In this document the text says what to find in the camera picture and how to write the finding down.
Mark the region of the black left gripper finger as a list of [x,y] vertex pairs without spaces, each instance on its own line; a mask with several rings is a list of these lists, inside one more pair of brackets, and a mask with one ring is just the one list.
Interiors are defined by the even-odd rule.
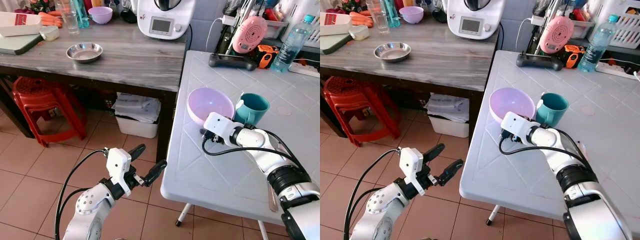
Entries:
[[163,170],[167,167],[167,161],[161,160],[156,162],[150,171],[143,178],[143,185],[149,187],[153,185],[153,182],[163,173]]
[[440,186],[445,186],[446,183],[448,183],[455,176],[458,170],[463,167],[463,165],[464,161],[461,158],[450,163],[450,165],[448,165],[438,176],[438,184]]
[[434,158],[438,157],[445,148],[446,146],[444,143],[435,145],[429,151],[423,153],[423,162],[431,162]]
[[144,151],[146,151],[146,144],[139,144],[138,146],[136,146],[135,148],[133,148],[132,150],[128,151],[128,155],[130,155],[130,161],[134,162],[135,160],[137,160],[142,153],[144,153]]

